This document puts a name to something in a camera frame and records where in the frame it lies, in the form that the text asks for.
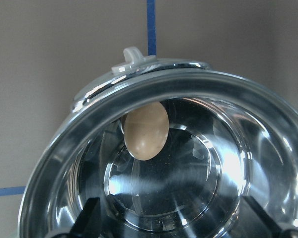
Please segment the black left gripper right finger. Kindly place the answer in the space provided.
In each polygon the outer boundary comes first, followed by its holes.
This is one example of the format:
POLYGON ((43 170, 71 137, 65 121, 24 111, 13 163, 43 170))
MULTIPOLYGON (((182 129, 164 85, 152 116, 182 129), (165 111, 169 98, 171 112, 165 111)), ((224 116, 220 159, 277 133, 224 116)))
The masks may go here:
POLYGON ((248 207, 253 212, 253 217, 256 217, 260 223, 261 227, 265 227, 269 231, 272 238, 287 238, 288 230, 283 230, 263 209, 263 207, 252 197, 243 196, 248 207))

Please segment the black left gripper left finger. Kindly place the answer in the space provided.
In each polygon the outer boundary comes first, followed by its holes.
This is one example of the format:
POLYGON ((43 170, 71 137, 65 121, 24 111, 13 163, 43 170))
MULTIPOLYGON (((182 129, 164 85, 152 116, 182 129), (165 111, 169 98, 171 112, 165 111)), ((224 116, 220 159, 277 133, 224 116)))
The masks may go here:
POLYGON ((72 226, 71 238, 98 238, 101 233, 100 198, 89 198, 72 226))

